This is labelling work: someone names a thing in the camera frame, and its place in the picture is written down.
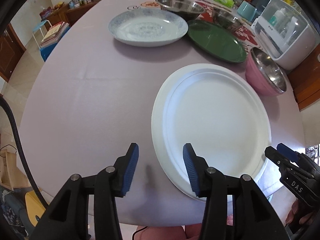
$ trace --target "pink tablecloth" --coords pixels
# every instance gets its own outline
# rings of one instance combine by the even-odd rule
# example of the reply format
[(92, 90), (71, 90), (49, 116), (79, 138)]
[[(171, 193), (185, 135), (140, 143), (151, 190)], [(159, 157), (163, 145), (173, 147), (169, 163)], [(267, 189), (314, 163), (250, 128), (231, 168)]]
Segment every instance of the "pink tablecloth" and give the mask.
[[(220, 61), (187, 37), (158, 48), (116, 41), (108, 32), (109, 21), (145, 2), (152, 0), (102, 0), (61, 39), (29, 95), (21, 141), (37, 184), (52, 196), (71, 174), (97, 174), (136, 142), (140, 157), (131, 189), (116, 200), (120, 222), (195, 224), (202, 221), (204, 202), (183, 194), (164, 174), (151, 137), (153, 103), (165, 79), (186, 65), (222, 65), (244, 78), (245, 64)], [(238, 35), (252, 38), (245, 32)], [(270, 119), (272, 145), (283, 142), (303, 151), (301, 116), (287, 85), (285, 94), (261, 100)], [(281, 187), (273, 163), (268, 163), (258, 184), (266, 195)]]

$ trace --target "green plate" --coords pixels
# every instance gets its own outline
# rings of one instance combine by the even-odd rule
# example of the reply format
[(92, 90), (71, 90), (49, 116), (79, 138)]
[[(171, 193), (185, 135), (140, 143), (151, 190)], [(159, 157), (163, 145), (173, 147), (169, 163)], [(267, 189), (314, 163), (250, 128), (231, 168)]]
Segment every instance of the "green plate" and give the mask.
[(247, 54), (241, 42), (230, 32), (203, 20), (191, 20), (188, 21), (188, 25), (189, 37), (201, 49), (227, 62), (245, 61)]

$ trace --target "white plate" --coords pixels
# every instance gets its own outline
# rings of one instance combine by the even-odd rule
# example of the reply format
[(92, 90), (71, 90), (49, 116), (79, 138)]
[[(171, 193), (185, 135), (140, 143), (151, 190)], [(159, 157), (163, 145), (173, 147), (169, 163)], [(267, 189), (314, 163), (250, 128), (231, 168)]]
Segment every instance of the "white plate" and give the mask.
[(239, 75), (213, 64), (189, 65), (166, 79), (153, 106), (151, 132), (164, 172), (195, 199), (182, 157), (185, 143), (222, 173), (249, 174), (258, 181), (271, 142), (269, 119), (257, 93)]
[(123, 43), (138, 47), (158, 47), (181, 39), (188, 31), (180, 16), (160, 9), (136, 9), (114, 17), (108, 26)]

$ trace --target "white sterilizer box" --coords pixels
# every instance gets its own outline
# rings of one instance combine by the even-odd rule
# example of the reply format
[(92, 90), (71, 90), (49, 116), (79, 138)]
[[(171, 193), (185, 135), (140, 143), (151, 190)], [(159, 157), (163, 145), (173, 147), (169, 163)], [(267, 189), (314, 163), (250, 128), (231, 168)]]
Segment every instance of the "white sterilizer box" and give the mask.
[(270, 0), (254, 32), (272, 59), (286, 70), (299, 65), (318, 43), (305, 17), (282, 0)]

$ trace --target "screw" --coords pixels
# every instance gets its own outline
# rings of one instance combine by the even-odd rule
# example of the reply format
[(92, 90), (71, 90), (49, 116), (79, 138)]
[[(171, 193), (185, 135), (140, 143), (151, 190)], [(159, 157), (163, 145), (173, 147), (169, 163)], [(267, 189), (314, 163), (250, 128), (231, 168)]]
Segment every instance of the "screw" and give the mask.
[(112, 173), (112, 172), (114, 172), (116, 170), (116, 168), (114, 167), (114, 166), (108, 166), (107, 168), (106, 168), (106, 172), (107, 173)]
[(73, 181), (76, 181), (80, 178), (80, 175), (79, 174), (73, 174), (71, 175), (70, 179), (73, 180)]
[(248, 174), (244, 174), (244, 175), (242, 175), (242, 179), (243, 179), (244, 181), (250, 181), (250, 180), (251, 180), (251, 177), (250, 177)]
[(214, 167), (208, 167), (207, 168), (207, 172), (212, 174), (212, 173), (215, 173), (217, 170), (214, 168)]

